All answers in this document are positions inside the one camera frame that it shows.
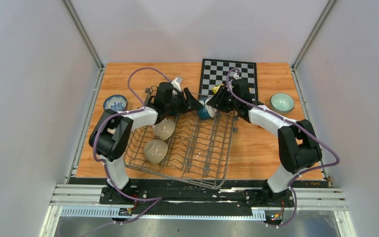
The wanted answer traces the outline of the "teal white bowl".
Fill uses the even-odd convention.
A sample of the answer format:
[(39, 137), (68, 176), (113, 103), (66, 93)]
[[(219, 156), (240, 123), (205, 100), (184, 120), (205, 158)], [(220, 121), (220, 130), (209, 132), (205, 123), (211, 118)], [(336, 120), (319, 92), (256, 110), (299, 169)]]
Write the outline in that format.
[(207, 105), (207, 102), (210, 100), (208, 97), (203, 97), (198, 100), (202, 105), (202, 108), (197, 110), (197, 115), (201, 120), (213, 119), (216, 116), (217, 110), (213, 107)]

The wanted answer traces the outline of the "beige bowl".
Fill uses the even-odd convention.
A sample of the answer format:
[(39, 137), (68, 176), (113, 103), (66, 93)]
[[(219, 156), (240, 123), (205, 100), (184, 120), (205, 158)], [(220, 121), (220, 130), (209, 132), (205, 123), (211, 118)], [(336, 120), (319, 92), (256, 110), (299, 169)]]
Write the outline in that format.
[(167, 152), (167, 143), (159, 139), (151, 139), (144, 146), (144, 156), (152, 164), (160, 163), (166, 157)]
[(174, 121), (165, 118), (160, 123), (152, 126), (153, 133), (156, 138), (165, 141), (174, 133), (176, 124)]

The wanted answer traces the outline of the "grey wire dish rack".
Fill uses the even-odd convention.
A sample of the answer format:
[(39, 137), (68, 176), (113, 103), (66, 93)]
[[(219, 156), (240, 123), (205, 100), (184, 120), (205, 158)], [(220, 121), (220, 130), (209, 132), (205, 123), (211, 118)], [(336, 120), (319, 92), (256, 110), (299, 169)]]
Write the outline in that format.
[(126, 168), (202, 186), (219, 189), (226, 180), (232, 138), (237, 131), (234, 112), (217, 112), (201, 120), (196, 112), (171, 117), (175, 130), (166, 140), (168, 151), (158, 164), (150, 163), (144, 146), (155, 138), (151, 126), (131, 133), (124, 157)]

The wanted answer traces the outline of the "light teal checked bowl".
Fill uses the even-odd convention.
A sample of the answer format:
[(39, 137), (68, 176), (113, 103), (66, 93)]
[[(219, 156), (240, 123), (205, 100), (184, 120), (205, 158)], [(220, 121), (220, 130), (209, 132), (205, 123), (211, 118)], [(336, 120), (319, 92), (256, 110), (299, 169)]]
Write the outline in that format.
[(295, 107), (294, 99), (286, 93), (276, 93), (270, 98), (271, 109), (281, 114), (290, 113)]

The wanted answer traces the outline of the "white blue floral bowl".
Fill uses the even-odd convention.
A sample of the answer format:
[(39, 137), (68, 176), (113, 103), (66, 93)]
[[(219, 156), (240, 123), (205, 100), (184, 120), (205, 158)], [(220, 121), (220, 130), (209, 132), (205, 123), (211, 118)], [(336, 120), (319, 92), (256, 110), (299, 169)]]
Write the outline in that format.
[(109, 96), (103, 103), (104, 110), (111, 109), (116, 112), (122, 112), (127, 109), (127, 99), (120, 94)]

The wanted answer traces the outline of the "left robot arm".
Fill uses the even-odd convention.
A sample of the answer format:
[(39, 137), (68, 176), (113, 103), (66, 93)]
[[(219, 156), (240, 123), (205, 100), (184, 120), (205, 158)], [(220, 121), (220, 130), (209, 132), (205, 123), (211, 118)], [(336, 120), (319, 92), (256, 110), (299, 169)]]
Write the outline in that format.
[(89, 138), (93, 158), (102, 162), (107, 182), (114, 187), (113, 198), (120, 204), (128, 203), (131, 190), (126, 187), (129, 176), (125, 170), (124, 155), (131, 132), (137, 128), (159, 124), (167, 116), (201, 110), (203, 105), (188, 88), (177, 89), (170, 82), (162, 82), (155, 96), (141, 108), (116, 112), (106, 109)]

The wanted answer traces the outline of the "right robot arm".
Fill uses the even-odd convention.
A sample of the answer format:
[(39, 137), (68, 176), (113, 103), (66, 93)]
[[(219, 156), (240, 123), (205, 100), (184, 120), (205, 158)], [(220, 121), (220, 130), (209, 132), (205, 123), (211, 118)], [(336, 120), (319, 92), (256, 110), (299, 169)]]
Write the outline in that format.
[(295, 175), (322, 159), (321, 148), (312, 139), (315, 133), (311, 122), (289, 119), (253, 100), (246, 79), (233, 80), (230, 87), (221, 85), (206, 105), (224, 113), (236, 111), (240, 118), (277, 137), (281, 165), (267, 179), (262, 192), (263, 202), (268, 206), (281, 201), (281, 192), (289, 188)]

